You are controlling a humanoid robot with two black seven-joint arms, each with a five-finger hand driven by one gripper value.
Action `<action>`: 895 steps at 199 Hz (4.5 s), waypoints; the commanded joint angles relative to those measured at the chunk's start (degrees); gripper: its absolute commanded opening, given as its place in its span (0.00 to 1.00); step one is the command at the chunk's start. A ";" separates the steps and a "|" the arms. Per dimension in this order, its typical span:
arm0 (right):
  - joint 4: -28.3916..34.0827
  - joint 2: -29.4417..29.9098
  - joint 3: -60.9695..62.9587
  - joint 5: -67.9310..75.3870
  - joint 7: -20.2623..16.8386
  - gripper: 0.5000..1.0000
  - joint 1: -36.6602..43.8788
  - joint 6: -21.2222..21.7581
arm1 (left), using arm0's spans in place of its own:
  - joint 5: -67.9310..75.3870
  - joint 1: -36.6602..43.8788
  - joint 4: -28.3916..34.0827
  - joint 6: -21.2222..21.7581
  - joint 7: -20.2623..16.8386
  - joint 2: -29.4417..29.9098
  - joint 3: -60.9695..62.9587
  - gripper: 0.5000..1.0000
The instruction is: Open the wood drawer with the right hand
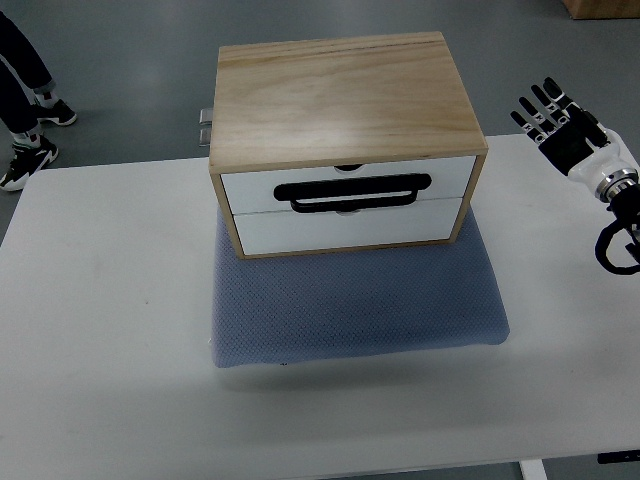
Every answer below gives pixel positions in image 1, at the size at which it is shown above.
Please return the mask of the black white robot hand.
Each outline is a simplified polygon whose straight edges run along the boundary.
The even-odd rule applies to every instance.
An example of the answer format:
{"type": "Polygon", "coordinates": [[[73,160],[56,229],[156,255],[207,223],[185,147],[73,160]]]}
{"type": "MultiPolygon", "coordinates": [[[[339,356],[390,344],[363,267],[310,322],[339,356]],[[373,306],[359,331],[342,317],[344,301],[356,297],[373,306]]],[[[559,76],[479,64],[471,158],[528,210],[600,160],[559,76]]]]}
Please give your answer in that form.
{"type": "Polygon", "coordinates": [[[622,140],[571,99],[552,78],[533,85],[538,103],[521,97],[523,112],[511,118],[549,163],[568,179],[584,184],[602,202],[639,183],[635,162],[623,155],[622,140]]]}

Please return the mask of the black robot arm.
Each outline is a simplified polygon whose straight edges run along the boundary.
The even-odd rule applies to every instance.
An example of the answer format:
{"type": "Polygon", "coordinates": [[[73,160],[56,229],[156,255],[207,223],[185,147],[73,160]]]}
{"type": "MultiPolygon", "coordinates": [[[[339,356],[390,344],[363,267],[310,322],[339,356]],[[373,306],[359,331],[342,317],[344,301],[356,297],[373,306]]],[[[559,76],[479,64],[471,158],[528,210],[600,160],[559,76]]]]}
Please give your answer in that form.
{"type": "Polygon", "coordinates": [[[607,203],[615,220],[599,234],[594,247],[595,258],[609,273],[630,276],[639,273],[639,176],[631,168],[614,171],[597,185],[596,197],[607,203]],[[632,266],[616,266],[608,258],[608,249],[615,235],[625,231],[631,238],[625,248],[635,260],[632,266]]]}

